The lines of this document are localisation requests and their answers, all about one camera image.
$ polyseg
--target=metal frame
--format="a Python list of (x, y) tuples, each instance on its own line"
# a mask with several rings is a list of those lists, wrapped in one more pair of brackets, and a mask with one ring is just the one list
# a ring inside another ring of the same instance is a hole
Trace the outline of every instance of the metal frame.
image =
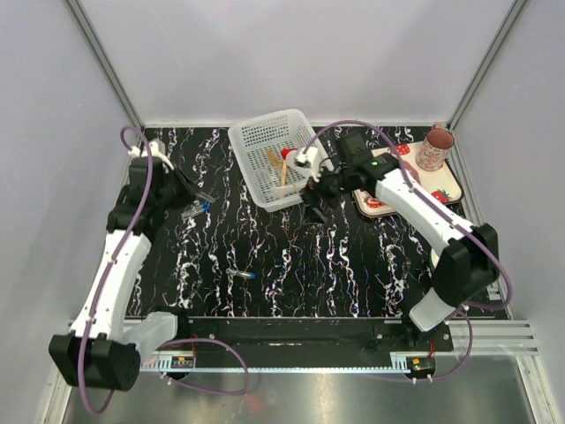
[[(171, 364), (173, 356), (192, 357), (192, 351), (177, 352), (154, 352), (155, 361), (148, 365), (142, 365), (142, 373), (219, 373), (219, 374), (243, 374), (242, 368), (208, 368), (188, 367), (184, 369), (174, 368)], [(283, 367), (248, 367), (250, 374), (399, 374), (408, 373), (407, 359), (403, 355), (390, 354), (391, 367), (309, 367), (309, 368), (283, 368)]]
[[(138, 323), (140, 320), (125, 320), (124, 327), (127, 329)], [(522, 381), (530, 402), (531, 410), (534, 414), (536, 422), (539, 424), (559, 424), (561, 418), (553, 395), (547, 383), (546, 375), (542, 367), (538, 348), (531, 333), (530, 325), (527, 321), (499, 321), (499, 320), (472, 320), (473, 327), (473, 349), (471, 356), (511, 356), (516, 360)], [(463, 321), (452, 321), (449, 324), (454, 343), (453, 352), (437, 352), (436, 356), (459, 356), (467, 348), (467, 324)], [(174, 351), (174, 352), (154, 352), (157, 360), (162, 360), (163, 365), (170, 359), (170, 355), (184, 355), (186, 357), (192, 356), (192, 351)], [(311, 373), (311, 372), (332, 372), (340, 374), (365, 374), (367, 372), (402, 372), (402, 364), (405, 358), (410, 356), (420, 356), (427, 354), (427, 352), (393, 352), (391, 357), (396, 358), (401, 365), (394, 370), (367, 370), (367, 369), (337, 369), (337, 370), (310, 370), (310, 369), (262, 369), (253, 370), (255, 372), (276, 372), (276, 373)], [(54, 367), (53, 379), (50, 381), (52, 387), (51, 396), (41, 417), (41, 423), (44, 424), (61, 424), (63, 422), (64, 414), (71, 394), (71, 387), (69, 387), (64, 379), (57, 372)], [(164, 369), (152, 367), (152, 369), (144, 369), (147, 372), (169, 371), (166, 367)], [(207, 369), (207, 372), (215, 372), (217, 370)], [(232, 373), (241, 372), (237, 369), (230, 370)]]
[(478, 69), (475, 72), (471, 83), (467, 87), (463, 98), (457, 105), (456, 111), (454, 112), (452, 118), (449, 120), (450, 129), (455, 130), (457, 125), (461, 121), (463, 114), (465, 113), (473, 97), (477, 93), (478, 88), (480, 87), (483, 79), (488, 73), (488, 70), (493, 64), (494, 59), (498, 56), (499, 52), (501, 51), (502, 45), (509, 37), (510, 31), (515, 26), (516, 22), (524, 11), (525, 6), (529, 2), (530, 0), (515, 0), (514, 3), (510, 6), (510, 10), (502, 21), (502, 25), (499, 28), (498, 32), (494, 36), (493, 42), (491, 42), (491, 45), (486, 51), (486, 54), (483, 57), (480, 65), (478, 66)]
[[(477, 93), (481, 83), (485, 79), (495, 58), (501, 51), (501, 47), (508, 39), (509, 34), (516, 22), (519, 20), (525, 6), (530, 0), (515, 0), (510, 7), (507, 16), (494, 37), (488, 51), (486, 52), (481, 64), (479, 65), (470, 85), (467, 87), (461, 101), (459, 102), (448, 126), (454, 131), (468, 109), (474, 95)], [(114, 71), (104, 49), (95, 33), (95, 30), (88, 19), (80, 0), (64, 0), (68, 10), (75, 20), (80, 32), (85, 37), (88, 48), (93, 53), (94, 59), (101, 67), (112, 91), (118, 102), (122, 106), (124, 113), (132, 125), (143, 126), (132, 101), (129, 99)], [(469, 180), (461, 151), (457, 146), (452, 149), (450, 154), (451, 164), (460, 178), (464, 191), (467, 193), (463, 199), (463, 208), (467, 217), (475, 223), (483, 223), (483, 215), (479, 205), (474, 201), (475, 192)], [(490, 294), (494, 297), (505, 295), (505, 285), (491, 289)], [(125, 320), (124, 326), (134, 324), (135, 321)], [(540, 362), (539, 353), (535, 340), (531, 333), (528, 322), (524, 321), (498, 321), (498, 320), (473, 320), (474, 343), (471, 355), (510, 355), (516, 359), (517, 365), (522, 376), (531, 409), (538, 423), (560, 423), (561, 418), (555, 406), (553, 395), (549, 389), (546, 375)], [(468, 343), (467, 328), (465, 322), (453, 321), (449, 324), (453, 337), (455, 350), (453, 352), (437, 352), (437, 356), (458, 355), (466, 349)], [(397, 357), (403, 358), (404, 355), (412, 356), (415, 352), (398, 352)], [(46, 405), (41, 422), (46, 424), (60, 424), (68, 404), (71, 388), (67, 386), (64, 379), (53, 367), (53, 373), (49, 379), (48, 386), (51, 388), (49, 402)]]
[(133, 126), (141, 127), (143, 126), (143, 122), (139, 118), (135, 107), (133, 106), (132, 101), (127, 96), (127, 93), (122, 86), (119, 78), (117, 77), (112, 64), (110, 63), (102, 44), (100, 43), (96, 32), (90, 20), (88, 19), (87, 14), (85, 13), (82, 5), (80, 4), (79, 0), (63, 0), (64, 4), (67, 6), (69, 13), (71, 14), (73, 20), (77, 24), (80, 32), (82, 33), (85, 42), (87, 43), (88, 48), (92, 52), (94, 59), (100, 66), (102, 73), (106, 77), (114, 95), (116, 96), (117, 101), (122, 106), (125, 115), (128, 117), (130, 123)]
[[(310, 126), (313, 128), (323, 127), (331, 124), (334, 121), (308, 121)], [(179, 121), (159, 121), (159, 122), (147, 122), (145, 123), (145, 128), (228, 128), (235, 125), (236, 121), (229, 120), (215, 120), (215, 121), (201, 121), (201, 122), (188, 122), (186, 120)], [(430, 126), (432, 123), (430, 121), (413, 121), (406, 124), (406, 121), (383, 121), (378, 122), (379, 126)]]

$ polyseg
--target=strawberry pattern tray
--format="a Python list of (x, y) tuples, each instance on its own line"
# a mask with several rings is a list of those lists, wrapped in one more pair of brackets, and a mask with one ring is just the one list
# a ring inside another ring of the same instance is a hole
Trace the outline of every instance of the strawberry pattern tray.
[[(416, 165), (416, 155), (422, 146), (422, 141), (397, 146), (404, 160), (404, 165), (410, 174), (416, 179), (429, 193), (441, 203), (455, 203), (463, 198), (463, 189), (459, 185), (453, 171), (447, 162), (439, 170), (422, 170)], [(390, 148), (377, 148), (373, 150), (373, 155), (390, 152)], [(353, 198), (358, 205), (358, 209), (364, 216), (376, 218), (395, 214), (396, 211), (389, 205), (384, 204), (378, 199), (374, 199), (367, 192), (355, 190)]]

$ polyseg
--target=pink cup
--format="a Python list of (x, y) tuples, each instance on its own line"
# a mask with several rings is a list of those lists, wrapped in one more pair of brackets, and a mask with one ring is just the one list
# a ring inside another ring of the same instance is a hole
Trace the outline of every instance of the pink cup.
[(449, 131), (440, 124), (434, 125), (416, 155), (416, 164), (423, 170), (441, 169), (454, 144), (456, 140)]

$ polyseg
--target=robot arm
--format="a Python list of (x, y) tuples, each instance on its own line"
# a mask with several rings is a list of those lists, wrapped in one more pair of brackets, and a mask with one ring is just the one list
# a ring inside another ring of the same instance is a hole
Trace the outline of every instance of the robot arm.
[[(338, 172), (310, 167), (312, 177), (301, 192), (306, 204), (305, 220), (325, 222), (323, 203), (336, 207), (343, 193), (356, 189), (369, 192), (406, 218), (440, 257), (433, 270), (432, 288), (418, 303), (404, 308), (419, 331), (435, 328), (465, 300), (498, 278), (496, 267), (456, 228), (458, 225), (474, 235), (498, 257), (498, 239), (493, 227), (488, 224), (478, 227), (457, 216), (412, 177), (410, 188), (396, 158), (390, 154), (373, 157), (359, 134), (348, 135), (338, 143), (336, 147), (341, 160)], [(298, 154), (295, 166), (308, 167), (311, 162), (307, 156), (316, 153), (315, 148), (309, 148), (306, 155)], [(448, 223), (441, 218), (429, 203), (453, 222)]]
[[(122, 188), (116, 206), (109, 213), (104, 254), (85, 305), (68, 334), (53, 336), (49, 344), (51, 358), (66, 382), (73, 386), (79, 384), (79, 345), (85, 336), (87, 321), (92, 323), (85, 355), (85, 383), (90, 388), (130, 389), (137, 379), (141, 361), (178, 333), (177, 316), (169, 312), (153, 312), (142, 323), (124, 333), (125, 310), (135, 280), (161, 228), (165, 212), (184, 208), (193, 203), (197, 196), (202, 196), (200, 189), (182, 171), (176, 169), (168, 159), (163, 162), (162, 157), (166, 156), (162, 143), (152, 141), (150, 147), (153, 177), (139, 220), (118, 256), (112, 258), (144, 191), (149, 165), (145, 153), (132, 159), (129, 183)], [(113, 262), (111, 267), (108, 266), (109, 262)], [(103, 278), (104, 290), (91, 320), (89, 309)]]

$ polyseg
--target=black marble table surface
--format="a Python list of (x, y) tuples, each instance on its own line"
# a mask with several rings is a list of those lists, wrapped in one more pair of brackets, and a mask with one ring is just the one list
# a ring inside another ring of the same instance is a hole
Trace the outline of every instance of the black marble table surface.
[[(429, 130), (383, 129), (398, 144), (421, 141)], [(330, 155), (331, 140), (342, 131), (359, 129), (336, 128), (323, 137)], [(383, 146), (372, 131), (360, 131), (370, 148)], [(303, 205), (271, 214), (255, 206), (227, 128), (147, 129), (146, 135), (162, 140), (171, 160), (217, 201), (189, 220), (181, 211), (168, 213), (128, 315), (169, 305), (193, 316), (393, 316), (408, 287), (428, 287), (430, 246), (400, 216), (364, 218), (346, 195), (329, 225), (303, 225)], [(461, 204), (450, 207), (463, 213)], [(226, 269), (257, 278), (228, 276)]]

